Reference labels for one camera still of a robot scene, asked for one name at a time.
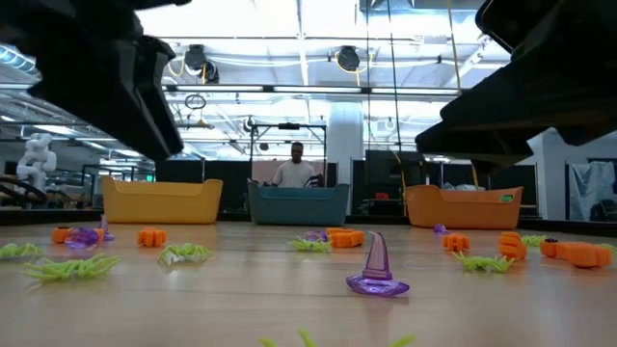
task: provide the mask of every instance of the green plastic spider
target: green plastic spider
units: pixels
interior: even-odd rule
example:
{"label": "green plastic spider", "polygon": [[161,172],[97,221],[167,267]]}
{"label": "green plastic spider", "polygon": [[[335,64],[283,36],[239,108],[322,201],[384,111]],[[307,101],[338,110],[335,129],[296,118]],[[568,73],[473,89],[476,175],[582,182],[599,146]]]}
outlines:
{"label": "green plastic spider", "polygon": [[40,271],[40,273],[24,271],[22,274],[38,280],[68,280],[74,275],[78,279],[95,278],[109,272],[121,259],[119,256],[105,257],[105,254],[97,254],[88,260],[68,260],[57,263],[44,258],[43,261],[45,264],[41,266],[24,264],[27,268]]}
{"label": "green plastic spider", "polygon": [[528,247],[540,247],[542,241],[546,239],[547,235],[529,235],[521,237],[521,242]]}
{"label": "green plastic spider", "polygon": [[[174,255],[177,259],[168,260],[169,255]],[[190,243],[185,243],[182,246],[178,245],[170,245],[167,246],[161,255],[158,257],[158,262],[170,265],[176,261],[186,261],[192,260],[195,262],[206,261],[211,256],[210,251],[204,247],[199,245],[193,245]]]}
{"label": "green plastic spider", "polygon": [[610,250],[611,253],[617,254],[617,247],[609,244],[601,244],[600,247]]}
{"label": "green plastic spider", "polygon": [[[316,347],[317,346],[315,342],[312,339],[310,339],[309,334],[304,329],[300,330],[300,337],[305,342],[305,347]],[[399,340],[392,343],[392,347],[404,347],[404,346],[411,344],[415,340],[416,340],[416,336],[414,334],[408,334],[406,336],[403,336],[403,338],[400,338]],[[261,342],[261,345],[263,347],[277,347],[277,344],[269,338],[264,337],[260,339],[259,342]]]}
{"label": "green plastic spider", "polygon": [[30,255],[42,255],[42,252],[39,247],[30,243],[27,243],[21,247],[18,247],[16,244],[8,244],[0,249],[0,258]]}
{"label": "green plastic spider", "polygon": [[454,256],[459,259],[461,264],[463,264],[463,268],[467,271],[487,271],[489,268],[493,268],[495,272],[503,274],[514,262],[514,258],[508,260],[505,256],[499,259],[496,255],[495,258],[489,258],[484,256],[466,257],[463,253],[456,254],[455,252],[452,252],[452,254],[454,254]]}
{"label": "green plastic spider", "polygon": [[330,249],[330,241],[328,242],[323,242],[321,240],[307,241],[301,237],[298,237],[297,240],[289,241],[287,244],[289,246],[292,246],[293,248],[296,249],[296,251],[299,251],[299,252],[313,251],[313,252],[324,253]]}

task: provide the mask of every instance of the plastic bin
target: plastic bin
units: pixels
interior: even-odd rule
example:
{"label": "plastic bin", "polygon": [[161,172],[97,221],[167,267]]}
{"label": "plastic bin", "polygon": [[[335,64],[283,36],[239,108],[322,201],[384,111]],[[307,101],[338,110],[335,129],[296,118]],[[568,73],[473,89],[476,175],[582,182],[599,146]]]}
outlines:
{"label": "plastic bin", "polygon": [[441,190],[434,185],[405,189],[407,215],[416,227],[514,229],[523,187],[491,191]]}
{"label": "plastic bin", "polygon": [[199,183],[125,182],[102,177],[109,223],[212,224],[223,181]]}
{"label": "plastic bin", "polygon": [[339,227],[345,223],[349,184],[335,188],[259,187],[249,182],[256,224]]}

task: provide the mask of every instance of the blue bin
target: blue bin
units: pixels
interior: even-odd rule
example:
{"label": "blue bin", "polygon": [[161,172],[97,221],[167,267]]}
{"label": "blue bin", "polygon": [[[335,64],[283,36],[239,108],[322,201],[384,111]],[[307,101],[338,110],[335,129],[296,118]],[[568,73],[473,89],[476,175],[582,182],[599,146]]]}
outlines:
{"label": "blue bin", "polygon": [[348,197],[349,184],[277,188],[249,182],[251,219],[260,225],[339,227],[345,223]]}

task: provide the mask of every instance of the yellow bin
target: yellow bin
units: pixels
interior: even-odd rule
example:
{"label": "yellow bin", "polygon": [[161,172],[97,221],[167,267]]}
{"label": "yellow bin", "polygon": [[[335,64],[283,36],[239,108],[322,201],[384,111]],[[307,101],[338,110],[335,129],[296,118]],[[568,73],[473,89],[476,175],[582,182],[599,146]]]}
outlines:
{"label": "yellow bin", "polygon": [[109,223],[212,224],[223,181],[199,183],[125,182],[102,177]]}

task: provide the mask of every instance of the white pillar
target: white pillar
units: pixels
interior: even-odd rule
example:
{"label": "white pillar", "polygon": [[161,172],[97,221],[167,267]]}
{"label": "white pillar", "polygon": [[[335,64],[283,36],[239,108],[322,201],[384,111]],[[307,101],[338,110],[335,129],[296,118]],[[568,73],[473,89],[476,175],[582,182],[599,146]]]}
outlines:
{"label": "white pillar", "polygon": [[[328,121],[326,157],[329,163],[338,163],[338,183],[352,183],[352,160],[362,160],[363,113],[360,102],[334,102]],[[351,211],[350,198],[347,213]]]}

